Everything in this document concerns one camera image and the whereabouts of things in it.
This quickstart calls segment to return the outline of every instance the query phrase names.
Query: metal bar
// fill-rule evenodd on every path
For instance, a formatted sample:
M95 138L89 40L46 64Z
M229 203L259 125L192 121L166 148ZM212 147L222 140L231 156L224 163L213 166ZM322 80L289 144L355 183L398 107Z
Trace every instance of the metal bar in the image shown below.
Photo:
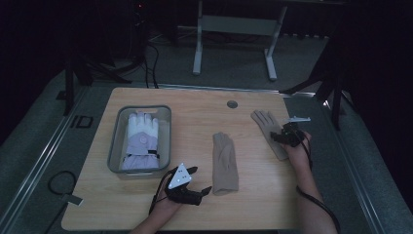
M16 195L14 196L12 202L9 204L6 211L2 214L0 219L0 230L2 234L10 233L15 224L20 213L24 209L25 204L29 200L31 194L33 193L34 188L39 182L43 172L48 167L50 161L52 160L55 152L62 141L66 130L68 129L69 123L74 117L74 111L79 105L80 100L85 95L86 91L89 88L81 88L81 91L78 94L76 104L73 106L72 110L67 116L63 116L59 125L57 126L54 134L49 140L48 144L42 151L38 160L27 174L23 182L21 183Z

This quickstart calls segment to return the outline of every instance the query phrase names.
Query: wooden table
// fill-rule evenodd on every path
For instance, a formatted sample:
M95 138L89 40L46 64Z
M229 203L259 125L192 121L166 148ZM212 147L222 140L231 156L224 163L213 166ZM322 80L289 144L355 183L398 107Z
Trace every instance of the wooden table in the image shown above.
M235 100L237 108L229 108ZM280 124L288 114L282 97L272 92L232 92L117 88L107 103L74 195L61 222L66 230L128 230L148 215L159 178L120 180L106 161L118 111L127 105L166 104L171 108L172 169L197 166L188 188L212 185L212 135L228 134L236 149L240 190L205 196L199 206L183 206L163 230L247 230L298 227L296 178L288 160L279 161L258 125L255 109L270 110Z

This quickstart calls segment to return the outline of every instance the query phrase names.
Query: metal stand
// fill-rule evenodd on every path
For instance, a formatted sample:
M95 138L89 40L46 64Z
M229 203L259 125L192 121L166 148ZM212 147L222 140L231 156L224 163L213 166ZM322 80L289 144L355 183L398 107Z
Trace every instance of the metal stand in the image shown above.
M198 1L198 32L197 48L194 58L194 75L201 74L201 62L203 55L203 31L216 31L227 33L244 33L253 35L272 36L272 42L268 49L264 50L270 80L277 80L277 73L273 61L273 52L279 38L287 7L282 7L278 20L270 19L244 19L232 17L218 17L203 15L203 1Z

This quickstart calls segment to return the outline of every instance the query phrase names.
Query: black cable on floor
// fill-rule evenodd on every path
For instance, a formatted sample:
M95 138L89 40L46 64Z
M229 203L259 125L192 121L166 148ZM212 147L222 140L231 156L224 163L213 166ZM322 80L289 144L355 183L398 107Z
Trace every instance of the black cable on floor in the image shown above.
M62 175L70 175L71 179L73 180L73 184L70 186L68 191L57 191L56 189L53 188L53 182ZM64 194L69 194L71 195L73 193L73 190L75 189L75 185L76 185L76 181L77 178L76 176L69 171L61 171L55 175L53 175L48 182L48 188L49 191L51 191L53 194L56 195L64 195ZM60 217L61 213L63 213L64 209L67 207L67 203L64 203L64 205L60 208L60 210L58 211L57 215L55 216L55 218L53 219L53 221L51 222L51 224L49 225L48 229L46 229L45 234L48 234L50 229L52 228L53 224L55 224L56 220Z

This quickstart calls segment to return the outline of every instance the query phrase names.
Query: cloth glove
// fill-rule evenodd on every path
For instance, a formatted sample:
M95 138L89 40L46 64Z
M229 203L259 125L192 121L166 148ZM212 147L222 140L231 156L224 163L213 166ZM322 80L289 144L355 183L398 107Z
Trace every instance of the cloth glove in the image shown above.
M273 139L271 139L271 132L281 134L282 127L277 122L277 119L273 116L270 111L254 110L251 113L251 118L258 124L259 128L267 139L268 144L273 149L279 160L284 160L288 158L288 154L280 146L280 144Z
M234 142L223 133L213 135L212 193L225 195L239 189Z
M138 111L130 115L124 170L159 168L158 131L158 119L152 119L151 114Z

